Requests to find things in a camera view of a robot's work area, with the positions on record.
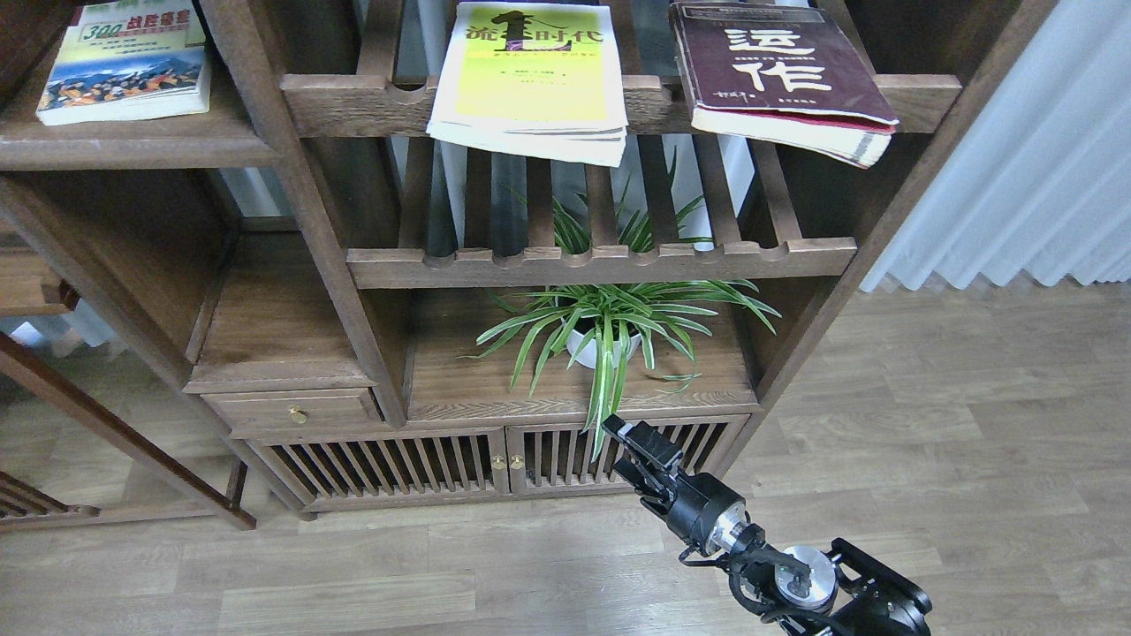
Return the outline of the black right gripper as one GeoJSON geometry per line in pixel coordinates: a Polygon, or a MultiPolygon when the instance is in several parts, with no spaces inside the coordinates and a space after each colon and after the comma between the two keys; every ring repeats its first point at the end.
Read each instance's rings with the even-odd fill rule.
{"type": "Polygon", "coordinates": [[[615,473],[648,510],[705,557],[732,551],[748,524],[746,499],[739,491],[710,473],[679,473],[684,452],[646,421],[633,424],[611,414],[602,430],[623,450],[615,473]]]}

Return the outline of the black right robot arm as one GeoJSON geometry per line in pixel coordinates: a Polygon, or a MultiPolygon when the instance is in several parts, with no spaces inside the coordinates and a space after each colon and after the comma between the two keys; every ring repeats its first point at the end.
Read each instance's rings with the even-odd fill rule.
{"type": "Polygon", "coordinates": [[[743,496],[710,473],[687,474],[683,452],[646,422],[618,415],[602,424],[625,455],[615,471],[634,485],[687,548],[679,560],[726,571],[732,596],[789,635],[929,635],[930,598],[913,582],[844,539],[827,551],[776,550],[748,519],[743,496]]]}

